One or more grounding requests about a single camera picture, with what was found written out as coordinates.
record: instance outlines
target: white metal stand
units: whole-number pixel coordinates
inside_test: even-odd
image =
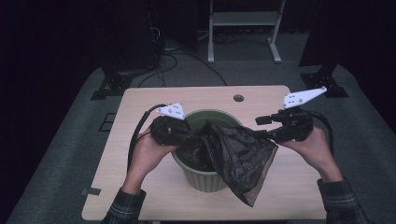
[[[281,0],[278,11],[269,12],[214,12],[213,0],[210,0],[209,14],[209,42],[207,44],[207,61],[215,61],[213,47],[213,27],[215,26],[244,26],[244,25],[274,25],[274,31],[267,39],[275,63],[281,63],[275,42],[279,25],[282,20],[286,0]]]

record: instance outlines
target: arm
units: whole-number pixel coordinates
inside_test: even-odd
[[[319,172],[318,187],[327,212],[327,223],[373,223],[361,209],[348,180],[343,178],[320,128],[314,127],[303,142],[279,144],[295,150]]]
[[[141,189],[146,175],[154,170],[174,146],[160,146],[151,137],[149,129],[140,135],[134,148],[131,167],[113,204],[102,223],[137,223],[146,192]]]

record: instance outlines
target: white bracket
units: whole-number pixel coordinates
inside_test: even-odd
[[[321,95],[325,91],[327,91],[327,89],[323,86],[319,89],[314,89],[310,91],[298,91],[294,93],[289,93],[285,96],[285,99],[283,101],[283,108],[287,109],[295,107],[297,105],[303,105],[306,102]]]
[[[175,103],[164,107],[157,108],[157,113],[174,118],[184,120],[185,115],[181,103]]]

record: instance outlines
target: grommet hole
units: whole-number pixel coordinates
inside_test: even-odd
[[[242,101],[245,100],[244,96],[241,95],[241,94],[236,94],[236,95],[233,97],[233,99],[234,99],[236,102],[238,102],[238,103],[240,103],[240,102],[242,102]]]

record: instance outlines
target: person's left hand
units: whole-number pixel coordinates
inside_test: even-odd
[[[168,153],[177,149],[176,146],[161,146],[151,136],[149,128],[139,134],[134,147],[131,167],[122,185],[122,190],[138,194],[146,175],[154,170]]]

